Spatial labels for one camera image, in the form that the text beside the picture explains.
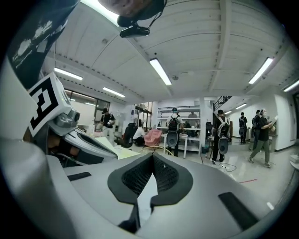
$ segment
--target railing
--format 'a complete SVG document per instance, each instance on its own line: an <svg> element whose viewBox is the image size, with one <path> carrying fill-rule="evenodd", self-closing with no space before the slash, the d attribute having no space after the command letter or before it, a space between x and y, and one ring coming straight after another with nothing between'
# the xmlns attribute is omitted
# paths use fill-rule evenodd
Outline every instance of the railing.
<svg viewBox="0 0 299 239"><path fill-rule="evenodd" d="M214 111L219 109L225 102L227 102L231 96L221 96L215 103L213 103Z"/></svg>

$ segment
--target fluorescent light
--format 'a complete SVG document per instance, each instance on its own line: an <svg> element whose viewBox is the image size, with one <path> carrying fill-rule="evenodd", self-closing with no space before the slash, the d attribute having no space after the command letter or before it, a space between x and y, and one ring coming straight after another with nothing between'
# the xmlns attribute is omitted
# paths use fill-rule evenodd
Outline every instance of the fluorescent light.
<svg viewBox="0 0 299 239"><path fill-rule="evenodd" d="M84 3L85 5L88 5L93 10L97 11L98 13L100 13L101 15L103 15L104 17L106 17L114 25L116 25L117 27L119 27L119 25L117 24L117 18L118 18L119 15L115 14L113 12L110 12L109 10L107 10L106 8L104 8L99 3L98 0L81 0L81 2Z"/></svg>
<svg viewBox="0 0 299 239"><path fill-rule="evenodd" d="M290 90L292 90L293 88L295 88L297 85L299 85L299 80L297 82L295 82L294 84L292 84L291 86L289 86L288 88L286 88L284 90L284 92L288 92Z"/></svg>
<svg viewBox="0 0 299 239"><path fill-rule="evenodd" d="M86 104L86 105L92 105L92 106L95 106L95 104L88 103L88 102L85 102L85 104Z"/></svg>
<svg viewBox="0 0 299 239"><path fill-rule="evenodd" d="M77 75L75 75L75 74L72 74L72 73L67 72L67 71L65 71L65 70L62 70L62 69L58 69L58 68L56 68L56 67L54 68L54 71L56 71L56 72L58 72L58 73L61 73L61 74L64 74L64 75L66 75L66 76L73 77L73 78L75 78L75 79L77 79L77 80L82 80L82 79L83 79L83 77L77 76Z"/></svg>
<svg viewBox="0 0 299 239"><path fill-rule="evenodd" d="M267 60L262 65L262 67L258 70L258 72L254 75L254 77L249 81L249 84L255 83L261 77L261 75L267 70L267 68L270 66L272 61L273 61L273 59L267 58Z"/></svg>
<svg viewBox="0 0 299 239"><path fill-rule="evenodd" d="M83 97L85 97L85 98L89 98L89 99L93 99L93 100L95 100L95 98L92 98L92 97L89 97L89 96L86 96L86 95L81 95L81 94L76 93L76 92L73 92L73 94L75 94L75 95L80 95L80 96L83 96Z"/></svg>
<svg viewBox="0 0 299 239"><path fill-rule="evenodd" d="M149 63L152 65L152 67L154 67L154 69L156 70L156 72L159 74L159 76L161 77L161 79L164 81L165 85L171 85L171 81L169 80L168 76L166 75L163 67L161 66L161 64L159 63L158 59L152 59L149 61Z"/></svg>
<svg viewBox="0 0 299 239"><path fill-rule="evenodd" d="M122 95L122 94L120 94L120 93L118 93L118 92L116 92L116 91L110 90L110 89L108 89L108 88L106 88L106 87L104 87L103 90L108 91L108 92L110 92L110 93L112 93L112 94L114 94L114 95L118 95L118 96L120 96L120 97L125 97L124 95Z"/></svg>
<svg viewBox="0 0 299 239"><path fill-rule="evenodd" d="M243 104L243 105L241 105L241 106L239 106L239 107L236 107L236 110L242 108L243 106L246 106L246 104Z"/></svg>

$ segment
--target white shirt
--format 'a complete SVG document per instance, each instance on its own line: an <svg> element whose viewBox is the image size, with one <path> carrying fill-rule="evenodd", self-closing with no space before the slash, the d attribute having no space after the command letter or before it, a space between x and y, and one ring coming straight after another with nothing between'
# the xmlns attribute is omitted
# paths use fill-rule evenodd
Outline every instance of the white shirt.
<svg viewBox="0 0 299 239"><path fill-rule="evenodd" d="M173 114L172 114L172 117L175 119L176 117L178 117L178 114L173 113ZM178 120L178 123L179 123L179 124L182 124L182 123L183 123L182 118L181 118L180 116L177 118L177 120ZM167 124L169 124L170 121L171 121L171 116L168 117L168 119L167 119Z"/></svg>
<svg viewBox="0 0 299 239"><path fill-rule="evenodd" d="M145 136L145 131L143 130L142 127L139 127L133 136L133 140L138 139L139 137L143 137L143 136Z"/></svg>

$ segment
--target person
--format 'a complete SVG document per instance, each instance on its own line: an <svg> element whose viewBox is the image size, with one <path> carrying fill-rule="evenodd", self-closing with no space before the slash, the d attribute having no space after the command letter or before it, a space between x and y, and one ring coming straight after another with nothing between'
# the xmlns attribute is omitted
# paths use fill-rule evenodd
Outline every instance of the person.
<svg viewBox="0 0 299 239"><path fill-rule="evenodd" d="M251 153L249 157L249 162L253 163L253 158L256 154L264 147L265 150L265 166L270 168L271 165L269 164L270 160L270 150L269 150L269 129L273 127L272 123L268 123L267 121L267 111L262 109L260 111L261 118L259 120L259 136L257 141L257 146L255 150Z"/></svg>
<svg viewBox="0 0 299 239"><path fill-rule="evenodd" d="M109 113L107 108L103 109L103 115L101 118L101 124L103 124L103 134L106 138L108 138L109 133L109 141L112 145L114 145L114 130L113 125L115 124L115 118L112 114Z"/></svg>
<svg viewBox="0 0 299 239"><path fill-rule="evenodd" d="M194 112L191 112L191 114L188 115L188 118L197 118L197 115ZM194 119L193 120L190 119L189 123L190 123L191 126L196 127L197 121L194 120Z"/></svg>
<svg viewBox="0 0 299 239"><path fill-rule="evenodd" d="M214 131L215 132L215 136L214 136L214 148L213 148L213 157L212 157L212 163L215 164L216 160L217 160L217 157L218 157L218 151L219 151L219 135L218 135L218 129L219 129L219 126L222 124L222 122L220 121L220 119L222 119L223 122L225 122L225 116L224 116L224 112L223 110L219 110L218 111L218 118L216 119L215 121L215 124L214 124ZM220 159L219 159L220 162L223 162L224 161L224 155L223 154L220 154Z"/></svg>
<svg viewBox="0 0 299 239"><path fill-rule="evenodd" d="M172 120L176 120L177 123L181 126L181 129L182 129L182 130L184 129L184 124L183 124L182 118L181 118L181 117L179 116L179 114L178 114L178 110L177 110L177 108L173 108L173 109L172 109L172 115L169 116L168 119L167 119L168 125L169 125L169 123L170 123ZM176 144L175 147L174 147L174 156L175 156L175 157L178 156L179 131L177 131L177 133L178 133L178 141L177 141L177 144Z"/></svg>
<svg viewBox="0 0 299 239"><path fill-rule="evenodd" d="M253 151L256 149L258 136L260 134L259 120L260 120L260 110L257 110L255 117L252 119L252 125L255 130L255 137L254 137L254 143L253 143L253 149L252 149Z"/></svg>
<svg viewBox="0 0 299 239"><path fill-rule="evenodd" d="M241 113L241 117L239 118L239 126L244 127L244 134L241 135L241 144L246 143L246 132L247 132L247 118L244 117L244 112Z"/></svg>
<svg viewBox="0 0 299 239"><path fill-rule="evenodd" d="M144 128L142 127L142 121L139 119L139 128L136 130L133 140L135 140L135 143L137 146L143 146L144 145L144 137L145 136L145 131Z"/></svg>

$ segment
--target baseboard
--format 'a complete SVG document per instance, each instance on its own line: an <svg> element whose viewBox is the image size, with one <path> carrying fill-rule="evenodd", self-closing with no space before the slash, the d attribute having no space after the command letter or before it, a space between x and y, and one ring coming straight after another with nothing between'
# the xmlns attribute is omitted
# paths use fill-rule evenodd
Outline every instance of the baseboard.
<svg viewBox="0 0 299 239"><path fill-rule="evenodd" d="M290 145L289 147L281 148L281 149L278 149L278 150L275 149L274 152L280 152L280 151L283 151L283 150L285 150L285 149L291 148L291 147L293 147L293 146L295 146L295 145L293 144L293 145Z"/></svg>

